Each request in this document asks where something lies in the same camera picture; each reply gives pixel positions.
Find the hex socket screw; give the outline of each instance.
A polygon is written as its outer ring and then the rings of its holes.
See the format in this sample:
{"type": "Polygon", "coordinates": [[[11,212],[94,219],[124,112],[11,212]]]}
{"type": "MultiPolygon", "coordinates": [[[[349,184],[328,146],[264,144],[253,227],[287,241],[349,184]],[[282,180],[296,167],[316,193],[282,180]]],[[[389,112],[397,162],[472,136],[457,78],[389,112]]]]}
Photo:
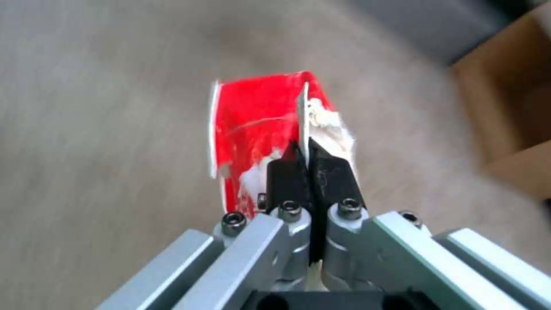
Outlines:
{"type": "Polygon", "coordinates": [[[236,237],[247,226],[247,218],[241,212],[231,212],[225,214],[220,223],[224,235],[236,237]]]}
{"type": "Polygon", "coordinates": [[[302,207],[293,200],[284,201],[278,207],[277,215],[287,223],[293,223],[300,220],[302,207]]]}

